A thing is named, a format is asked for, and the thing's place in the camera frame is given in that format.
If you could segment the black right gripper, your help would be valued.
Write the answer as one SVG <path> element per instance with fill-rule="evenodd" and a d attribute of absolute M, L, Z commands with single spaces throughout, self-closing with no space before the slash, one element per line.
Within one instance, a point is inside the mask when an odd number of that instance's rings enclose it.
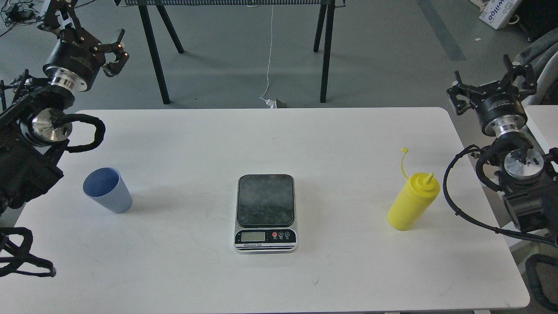
<path fill-rule="evenodd" d="M 508 54 L 503 58 L 507 72 L 498 82 L 498 90 L 496 80 L 478 87 L 464 84 L 458 70 L 454 72 L 455 82 L 446 90 L 455 113 L 460 116 L 473 109 L 487 137 L 500 137 L 522 129 L 527 115 L 521 100 L 535 95 L 538 89 L 532 65 L 515 65 Z"/>

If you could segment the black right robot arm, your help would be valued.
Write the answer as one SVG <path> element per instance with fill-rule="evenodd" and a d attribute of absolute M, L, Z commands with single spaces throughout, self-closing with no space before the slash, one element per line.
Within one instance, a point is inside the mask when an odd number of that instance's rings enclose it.
<path fill-rule="evenodd" d="M 476 112 L 482 133 L 494 137 L 492 145 L 480 148 L 469 145 L 449 163 L 442 182 L 444 197 L 456 216 L 496 234 L 518 240 L 557 246 L 557 149 L 536 151 L 523 127 L 527 115 L 521 101 L 534 95 L 538 88 L 530 64 L 514 64 L 504 55 L 506 74 L 500 80 L 478 87 L 462 82 L 455 72 L 455 83 L 446 93 L 455 113 L 469 109 Z M 502 201 L 515 231 L 482 223 L 467 215 L 449 195 L 447 182 L 451 169 L 466 155 L 476 158 L 479 181 L 492 191 L 503 193 Z"/>

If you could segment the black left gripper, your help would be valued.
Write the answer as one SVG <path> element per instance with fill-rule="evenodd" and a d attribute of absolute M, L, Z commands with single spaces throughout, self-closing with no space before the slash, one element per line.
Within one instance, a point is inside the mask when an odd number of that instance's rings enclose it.
<path fill-rule="evenodd" d="M 119 29 L 112 43 L 103 44 L 85 29 L 62 30 L 43 66 L 50 84 L 70 92 L 85 92 L 91 89 L 102 65 L 107 77 L 118 75 L 129 59 L 122 44 L 124 34 L 125 30 Z M 105 64 L 105 53 L 113 53 L 116 59 Z"/>

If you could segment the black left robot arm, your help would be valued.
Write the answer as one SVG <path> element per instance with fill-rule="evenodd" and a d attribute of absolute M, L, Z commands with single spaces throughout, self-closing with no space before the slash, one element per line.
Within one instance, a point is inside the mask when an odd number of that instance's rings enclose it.
<path fill-rule="evenodd" d="M 124 30 L 102 44 L 83 28 L 58 31 L 58 42 L 43 67 L 44 77 L 28 71 L 1 83 L 1 212 L 20 208 L 44 195 L 63 177 L 58 161 L 64 152 L 81 153 L 102 143 L 105 125 L 84 114 L 66 114 L 78 92 L 89 91 L 99 70 L 119 74 L 129 58 Z"/>

